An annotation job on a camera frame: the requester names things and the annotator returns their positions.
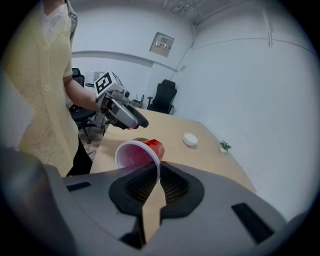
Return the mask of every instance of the wooden table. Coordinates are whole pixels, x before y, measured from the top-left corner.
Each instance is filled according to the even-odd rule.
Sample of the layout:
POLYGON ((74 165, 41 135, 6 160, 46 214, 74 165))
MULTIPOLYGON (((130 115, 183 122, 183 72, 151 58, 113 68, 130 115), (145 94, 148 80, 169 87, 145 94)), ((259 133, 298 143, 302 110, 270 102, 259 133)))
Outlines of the wooden table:
POLYGON ((110 125, 96 152, 90 173, 116 169, 115 152, 121 143, 135 138, 156 139, 164 146, 163 161, 222 175, 256 192, 241 166, 229 153, 219 151, 219 141, 202 123, 145 109, 139 111, 148 119, 149 126, 122 130, 110 125), (197 137, 197 148, 185 145, 183 137, 186 132, 197 137))

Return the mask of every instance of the yellow knit vest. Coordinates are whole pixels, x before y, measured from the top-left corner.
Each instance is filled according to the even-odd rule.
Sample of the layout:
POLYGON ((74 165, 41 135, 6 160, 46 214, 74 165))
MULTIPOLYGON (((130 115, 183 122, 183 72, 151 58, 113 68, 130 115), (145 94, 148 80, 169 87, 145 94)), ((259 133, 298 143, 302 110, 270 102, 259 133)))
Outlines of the yellow knit vest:
POLYGON ((61 176, 72 168, 78 150, 78 128, 66 106, 63 84, 71 59, 70 29, 71 20, 65 10, 46 39, 36 9, 19 27, 2 60, 12 84, 35 108, 20 151, 57 167, 61 176))

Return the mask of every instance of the red cup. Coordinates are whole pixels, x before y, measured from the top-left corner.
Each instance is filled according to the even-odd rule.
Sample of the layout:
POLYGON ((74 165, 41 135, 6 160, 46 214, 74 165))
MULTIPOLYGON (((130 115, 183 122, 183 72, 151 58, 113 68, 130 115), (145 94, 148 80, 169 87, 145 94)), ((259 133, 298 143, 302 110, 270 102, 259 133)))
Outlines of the red cup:
POLYGON ((164 156, 163 144, 156 139, 134 139, 122 143, 115 151, 117 169, 154 162, 157 180, 160 177, 160 162, 164 156))

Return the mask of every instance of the black office chair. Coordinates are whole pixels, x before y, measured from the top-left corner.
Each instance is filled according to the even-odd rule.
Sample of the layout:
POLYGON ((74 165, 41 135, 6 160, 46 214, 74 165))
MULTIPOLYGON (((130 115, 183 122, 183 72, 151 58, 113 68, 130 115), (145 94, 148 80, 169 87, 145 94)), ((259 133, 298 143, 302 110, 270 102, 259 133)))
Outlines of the black office chair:
POLYGON ((175 87, 175 82, 166 79, 163 80, 162 83, 159 83, 155 97, 148 97, 149 104, 147 110, 170 114, 171 110, 174 108, 172 101, 177 94, 175 87))
POLYGON ((72 77, 77 77, 77 76, 80 76, 80 75, 81 75, 80 69, 73 67, 72 68, 72 77))
MULTIPOLYGON (((80 74, 80 71, 78 68, 73 68, 72 69, 73 74, 72 78, 73 80, 77 81, 82 87, 85 86, 85 77, 80 74)), ((76 125, 78 126, 78 129, 81 130, 83 129, 84 134, 86 136, 86 143, 90 144, 91 140, 88 136, 87 127, 95 127, 93 123, 88 123, 89 118, 93 117, 96 114, 96 111, 94 110, 89 110, 80 106, 73 105, 72 107, 69 108, 69 111, 71 113, 72 119, 75 121, 76 125)))

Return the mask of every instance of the white wall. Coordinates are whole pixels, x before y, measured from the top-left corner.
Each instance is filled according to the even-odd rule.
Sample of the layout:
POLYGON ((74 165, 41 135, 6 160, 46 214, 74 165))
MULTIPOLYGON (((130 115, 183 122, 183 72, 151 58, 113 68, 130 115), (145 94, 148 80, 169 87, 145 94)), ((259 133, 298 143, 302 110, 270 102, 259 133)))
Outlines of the white wall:
POLYGON ((75 5, 78 26, 72 44, 72 66, 86 71, 117 72, 132 96, 156 95, 193 43, 191 24, 161 8, 128 1, 75 5), (157 32, 174 38, 167 57, 149 52, 157 32))
POLYGON ((319 185, 320 65, 295 21, 272 10, 274 37, 293 42, 268 47, 262 13, 250 3, 200 27, 181 63, 187 69, 174 76, 174 105, 230 143, 257 194, 289 220, 319 185), (309 50, 292 44, 299 42, 309 50))
POLYGON ((78 27, 73 52, 123 53, 175 69, 193 43, 189 22, 146 4, 109 0, 75 6, 75 11, 78 27), (157 32, 174 38, 168 58, 149 51, 157 32))
POLYGON ((136 94, 140 99, 145 93, 152 64, 148 66, 103 57, 74 57, 72 58, 72 66, 79 68, 83 75, 86 74, 86 71, 113 71, 131 93, 130 99, 136 98, 136 94))

